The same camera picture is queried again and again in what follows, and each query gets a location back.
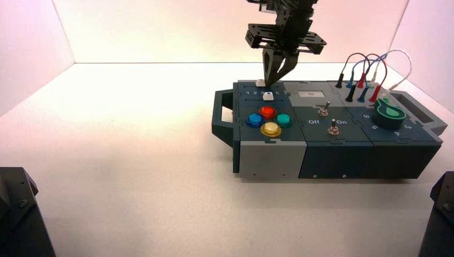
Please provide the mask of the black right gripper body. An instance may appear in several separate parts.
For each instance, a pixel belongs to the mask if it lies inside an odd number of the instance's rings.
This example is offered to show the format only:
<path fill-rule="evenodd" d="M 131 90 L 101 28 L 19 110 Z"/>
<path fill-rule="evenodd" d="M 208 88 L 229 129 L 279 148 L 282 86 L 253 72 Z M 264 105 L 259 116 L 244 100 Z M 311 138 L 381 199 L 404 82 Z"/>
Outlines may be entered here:
<path fill-rule="evenodd" d="M 245 40 L 251 48 L 269 48 L 318 55 L 327 45 L 311 32 L 313 5 L 317 1 L 248 1 L 260 12 L 274 13 L 274 24 L 248 24 Z"/>

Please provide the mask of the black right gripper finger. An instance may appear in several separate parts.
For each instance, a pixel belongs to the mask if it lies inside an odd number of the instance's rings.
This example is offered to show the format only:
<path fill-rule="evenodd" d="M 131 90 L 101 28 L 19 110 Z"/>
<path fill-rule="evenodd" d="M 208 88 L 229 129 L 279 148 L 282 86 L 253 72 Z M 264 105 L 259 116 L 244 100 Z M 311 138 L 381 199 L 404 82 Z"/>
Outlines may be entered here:
<path fill-rule="evenodd" d="M 264 70 L 264 83 L 266 87 L 279 80 L 279 68 L 281 65 L 281 52 L 275 49 L 263 49 L 263 70 Z"/>
<path fill-rule="evenodd" d="M 285 75 L 291 72 L 298 63 L 299 54 L 285 54 L 279 63 L 279 67 L 273 76 L 273 84 L 281 80 Z"/>

